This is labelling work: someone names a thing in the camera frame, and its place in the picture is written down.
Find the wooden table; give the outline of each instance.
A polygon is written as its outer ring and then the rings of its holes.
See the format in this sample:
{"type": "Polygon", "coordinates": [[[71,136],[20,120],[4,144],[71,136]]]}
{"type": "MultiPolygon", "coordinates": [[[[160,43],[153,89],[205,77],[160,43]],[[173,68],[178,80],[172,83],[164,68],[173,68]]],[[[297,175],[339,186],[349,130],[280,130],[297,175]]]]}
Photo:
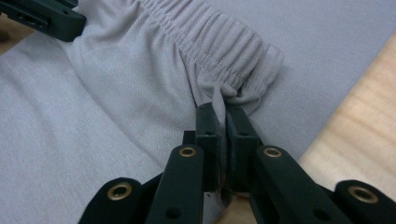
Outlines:
{"type": "MultiPolygon", "coordinates": [[[[9,39],[0,54],[32,30],[0,17],[9,39]]],[[[396,34],[378,54],[299,163],[320,185],[358,179],[396,201],[396,34]]],[[[236,198],[218,223],[255,223],[245,198],[236,198]]]]}

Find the gray fabric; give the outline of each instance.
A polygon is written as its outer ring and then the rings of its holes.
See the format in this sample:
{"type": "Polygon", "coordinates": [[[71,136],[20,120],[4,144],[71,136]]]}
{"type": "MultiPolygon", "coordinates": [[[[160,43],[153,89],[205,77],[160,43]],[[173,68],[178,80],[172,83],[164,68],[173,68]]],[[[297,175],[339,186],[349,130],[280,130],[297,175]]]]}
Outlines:
{"type": "Polygon", "coordinates": [[[0,58],[0,223],[78,222],[107,181],[159,174],[197,105],[213,102],[222,129],[224,101],[254,111],[283,59],[201,0],[78,11],[88,22],[73,43],[36,33],[0,58]]]}
{"type": "Polygon", "coordinates": [[[282,49],[251,116],[265,143],[298,159],[396,28],[396,1],[208,0],[282,49]]]}

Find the cloth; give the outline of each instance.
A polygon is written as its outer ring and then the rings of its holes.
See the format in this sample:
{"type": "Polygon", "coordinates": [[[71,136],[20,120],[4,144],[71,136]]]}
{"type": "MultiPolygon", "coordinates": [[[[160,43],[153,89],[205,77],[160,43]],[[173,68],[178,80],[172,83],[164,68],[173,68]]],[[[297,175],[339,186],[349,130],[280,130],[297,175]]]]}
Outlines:
{"type": "MultiPolygon", "coordinates": [[[[252,113],[283,60],[201,0],[77,11],[73,43],[35,33],[0,58],[0,223],[77,223],[107,181],[161,173],[196,106],[213,102],[221,128],[224,102],[252,113]]],[[[205,196],[205,223],[221,209],[205,196]]]]}
{"type": "Polygon", "coordinates": [[[266,144],[300,158],[396,29],[396,1],[207,0],[282,49],[250,116],[266,144]]]}

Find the light wood surface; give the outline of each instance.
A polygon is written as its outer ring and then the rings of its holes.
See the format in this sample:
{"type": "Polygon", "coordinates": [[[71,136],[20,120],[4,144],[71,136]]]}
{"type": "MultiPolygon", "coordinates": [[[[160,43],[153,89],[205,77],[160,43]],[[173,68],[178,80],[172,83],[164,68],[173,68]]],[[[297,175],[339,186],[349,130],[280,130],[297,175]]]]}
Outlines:
{"type": "MultiPolygon", "coordinates": [[[[9,40],[0,42],[0,54],[32,33],[5,15],[0,16],[2,31],[9,40]]],[[[396,34],[299,163],[328,189],[340,180],[358,179],[396,201],[396,34]]],[[[248,200],[237,197],[218,223],[255,223],[248,200]]]]}

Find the brass ring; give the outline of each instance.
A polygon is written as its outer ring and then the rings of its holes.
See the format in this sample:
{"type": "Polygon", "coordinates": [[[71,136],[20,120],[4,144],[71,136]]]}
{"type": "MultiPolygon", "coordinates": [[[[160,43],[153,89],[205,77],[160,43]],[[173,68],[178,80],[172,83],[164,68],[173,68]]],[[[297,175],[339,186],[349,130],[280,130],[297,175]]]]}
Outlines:
{"type": "Polygon", "coordinates": [[[364,203],[378,203],[378,197],[368,189],[350,186],[347,191],[357,200],[364,203]]]}
{"type": "Polygon", "coordinates": [[[282,155],[282,152],[276,148],[268,147],[264,150],[264,154],[269,157],[280,157],[282,155]]]}
{"type": "Polygon", "coordinates": [[[182,157],[192,157],[197,153],[197,151],[192,147],[183,147],[178,153],[182,157]]]}
{"type": "Polygon", "coordinates": [[[119,201],[128,197],[131,193],[132,193],[132,186],[127,182],[121,182],[113,186],[107,192],[107,198],[110,199],[111,201],[119,201]],[[121,193],[117,193],[116,192],[117,189],[123,189],[123,191],[121,193]]]}

